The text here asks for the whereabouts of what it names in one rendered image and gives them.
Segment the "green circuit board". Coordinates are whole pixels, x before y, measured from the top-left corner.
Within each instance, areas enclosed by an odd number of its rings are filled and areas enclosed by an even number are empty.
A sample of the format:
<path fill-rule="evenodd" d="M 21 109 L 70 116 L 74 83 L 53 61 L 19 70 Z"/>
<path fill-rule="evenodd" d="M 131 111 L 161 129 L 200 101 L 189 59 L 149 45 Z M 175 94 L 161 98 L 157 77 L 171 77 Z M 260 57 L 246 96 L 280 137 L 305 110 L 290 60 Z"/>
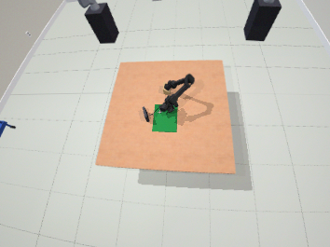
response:
<path fill-rule="evenodd" d="M 174 107 L 174 111 L 160 112 L 159 106 L 162 104 L 155 104 L 155 113 L 153 119 L 152 131 L 162 132 L 177 132 L 177 107 Z"/>

